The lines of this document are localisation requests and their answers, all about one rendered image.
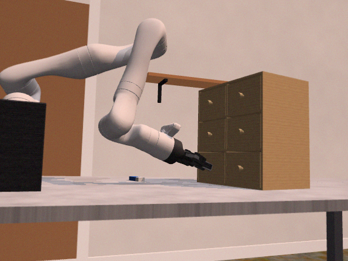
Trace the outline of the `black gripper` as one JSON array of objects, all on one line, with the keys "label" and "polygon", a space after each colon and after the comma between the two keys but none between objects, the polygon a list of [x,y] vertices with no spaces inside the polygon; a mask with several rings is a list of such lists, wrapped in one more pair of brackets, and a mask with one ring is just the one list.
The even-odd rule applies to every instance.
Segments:
[{"label": "black gripper", "polygon": [[[168,164],[174,164],[175,162],[184,164],[186,166],[196,167],[200,170],[208,170],[211,171],[213,165],[206,161],[199,153],[192,153],[191,151],[185,149],[183,150],[182,142],[174,138],[174,147],[170,156],[163,160]],[[179,159],[178,159],[179,158]]]}]

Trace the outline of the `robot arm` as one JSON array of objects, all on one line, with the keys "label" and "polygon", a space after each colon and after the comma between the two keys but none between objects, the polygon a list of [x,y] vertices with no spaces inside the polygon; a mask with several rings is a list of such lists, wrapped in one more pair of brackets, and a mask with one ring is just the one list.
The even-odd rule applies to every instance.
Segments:
[{"label": "robot arm", "polygon": [[53,75],[86,79],[126,66],[113,96],[113,107],[99,121],[98,129],[103,137],[112,142],[133,146],[154,158],[166,160],[172,153],[175,143],[173,136],[179,132],[180,125],[164,125],[159,132],[133,123],[150,60],[161,57],[167,48],[164,24],[158,19],[149,18],[139,24],[133,44],[110,46],[94,43],[4,69],[0,73],[0,85],[7,96],[3,99],[40,102],[41,89],[35,78]]}]

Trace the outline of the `brown wooden chest of drawers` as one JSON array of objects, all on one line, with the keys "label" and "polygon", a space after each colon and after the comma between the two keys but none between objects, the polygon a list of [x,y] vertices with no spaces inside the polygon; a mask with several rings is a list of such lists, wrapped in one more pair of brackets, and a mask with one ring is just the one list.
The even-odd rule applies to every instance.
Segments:
[{"label": "brown wooden chest of drawers", "polygon": [[[261,110],[227,115],[230,84],[261,75]],[[202,92],[226,86],[226,115],[199,120]],[[261,113],[261,148],[227,149],[229,118]],[[226,119],[225,149],[199,150],[201,122]],[[225,152],[206,152],[225,151]],[[261,188],[226,184],[226,157],[230,152],[261,152]],[[225,153],[225,183],[197,182],[256,190],[310,189],[309,82],[269,72],[258,72],[199,90],[198,153]]]}]

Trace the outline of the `brown wooden drawer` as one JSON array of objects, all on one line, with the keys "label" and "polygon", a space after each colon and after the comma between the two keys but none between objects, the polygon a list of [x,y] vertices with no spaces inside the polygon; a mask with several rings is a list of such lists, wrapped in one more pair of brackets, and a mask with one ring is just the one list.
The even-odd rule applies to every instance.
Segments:
[{"label": "brown wooden drawer", "polygon": [[227,115],[261,110],[261,76],[230,84]]},{"label": "brown wooden drawer", "polygon": [[261,152],[230,152],[226,184],[261,188]]},{"label": "brown wooden drawer", "polygon": [[226,119],[202,122],[199,127],[199,150],[225,149]]},{"label": "brown wooden drawer", "polygon": [[198,180],[225,183],[225,153],[200,153],[206,161],[213,165],[211,171],[200,170]]},{"label": "brown wooden drawer", "polygon": [[261,113],[229,118],[227,149],[261,148]]},{"label": "brown wooden drawer", "polygon": [[226,115],[226,86],[202,92],[199,120]]}]

